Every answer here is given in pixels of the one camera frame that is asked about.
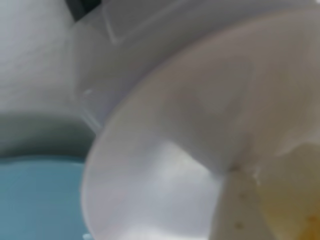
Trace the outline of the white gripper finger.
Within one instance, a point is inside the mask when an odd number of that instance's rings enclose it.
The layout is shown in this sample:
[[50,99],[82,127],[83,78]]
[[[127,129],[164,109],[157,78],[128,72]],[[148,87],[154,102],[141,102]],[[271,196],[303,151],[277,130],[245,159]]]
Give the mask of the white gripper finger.
[[254,181],[241,171],[226,177],[211,225],[211,240],[273,240],[260,212]]

